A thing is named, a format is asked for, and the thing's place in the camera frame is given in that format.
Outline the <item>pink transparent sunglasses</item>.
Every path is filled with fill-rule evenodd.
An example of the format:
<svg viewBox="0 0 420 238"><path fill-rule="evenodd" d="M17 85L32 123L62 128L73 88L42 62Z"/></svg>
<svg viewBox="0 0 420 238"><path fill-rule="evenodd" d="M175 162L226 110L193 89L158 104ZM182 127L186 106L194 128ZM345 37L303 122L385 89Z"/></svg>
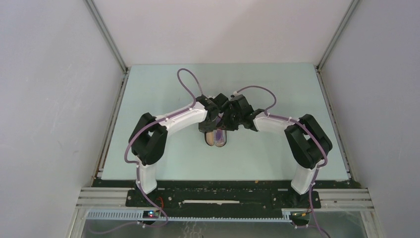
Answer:
<svg viewBox="0 0 420 238"><path fill-rule="evenodd" d="M227 132L222 129L217 129L214 132L214 145L216 147L223 147L227 142Z"/></svg>

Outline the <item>black glasses case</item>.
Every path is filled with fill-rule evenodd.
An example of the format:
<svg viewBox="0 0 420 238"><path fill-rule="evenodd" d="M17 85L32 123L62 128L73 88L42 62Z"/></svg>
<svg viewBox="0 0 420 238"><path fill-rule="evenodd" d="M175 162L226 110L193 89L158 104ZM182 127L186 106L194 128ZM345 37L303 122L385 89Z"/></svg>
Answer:
<svg viewBox="0 0 420 238"><path fill-rule="evenodd" d="M204 133L205 143L208 146L223 147L227 143L227 131L217 129Z"/></svg>

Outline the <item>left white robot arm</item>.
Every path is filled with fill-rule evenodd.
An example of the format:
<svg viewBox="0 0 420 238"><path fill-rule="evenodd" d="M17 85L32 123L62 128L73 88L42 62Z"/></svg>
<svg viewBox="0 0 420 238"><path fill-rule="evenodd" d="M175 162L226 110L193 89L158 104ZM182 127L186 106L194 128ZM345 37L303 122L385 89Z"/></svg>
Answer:
<svg viewBox="0 0 420 238"><path fill-rule="evenodd" d="M140 117L124 154L127 163L130 162L129 152L136 157L133 162L137 167L136 183L141 188L137 196L140 203L148 207L156 202L156 163L162 158L170 135L197 124L208 146L221 147L226 144L226 131L217 124L228 104L229 100L223 94L216 97L201 95L191 105L169 114L154 117L145 113Z"/></svg>

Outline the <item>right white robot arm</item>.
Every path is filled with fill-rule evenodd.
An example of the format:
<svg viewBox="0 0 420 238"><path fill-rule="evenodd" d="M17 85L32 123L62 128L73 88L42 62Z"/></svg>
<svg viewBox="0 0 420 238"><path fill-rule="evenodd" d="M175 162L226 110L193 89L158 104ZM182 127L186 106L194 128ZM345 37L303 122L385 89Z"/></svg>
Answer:
<svg viewBox="0 0 420 238"><path fill-rule="evenodd" d="M245 96L239 94L221 102L222 118L218 126L235 131L240 126L256 132L283 133L297 163L291 181L288 201L294 207L303 206L307 192L314 186L320 168L326 166L332 142L316 119L310 115L293 119L272 115L263 109L253 109Z"/></svg>

